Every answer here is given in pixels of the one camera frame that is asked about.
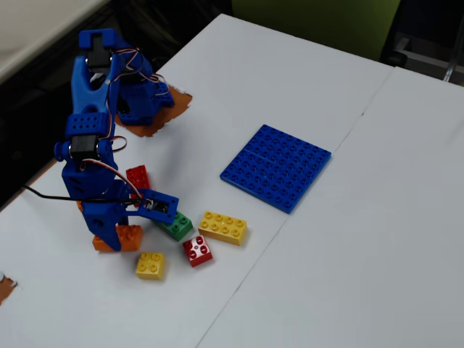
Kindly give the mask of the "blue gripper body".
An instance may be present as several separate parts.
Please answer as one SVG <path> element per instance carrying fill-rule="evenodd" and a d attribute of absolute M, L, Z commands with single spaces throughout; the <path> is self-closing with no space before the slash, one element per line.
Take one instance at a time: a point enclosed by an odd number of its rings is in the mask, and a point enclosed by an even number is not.
<path fill-rule="evenodd" d="M 128 199 L 126 183 L 115 178 L 116 174 L 92 162 L 65 160 L 62 178 L 68 194 L 73 199 Z"/>

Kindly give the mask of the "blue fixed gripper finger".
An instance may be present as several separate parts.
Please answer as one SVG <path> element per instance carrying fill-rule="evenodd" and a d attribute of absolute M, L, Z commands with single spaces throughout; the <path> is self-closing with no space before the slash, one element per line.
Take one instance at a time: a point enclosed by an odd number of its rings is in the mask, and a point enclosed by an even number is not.
<path fill-rule="evenodd" d="M 116 225 L 122 215 L 119 213 L 90 214 L 85 213 L 84 220 L 90 232 L 99 237 L 116 252 L 121 250 L 121 243 L 116 232 Z"/>

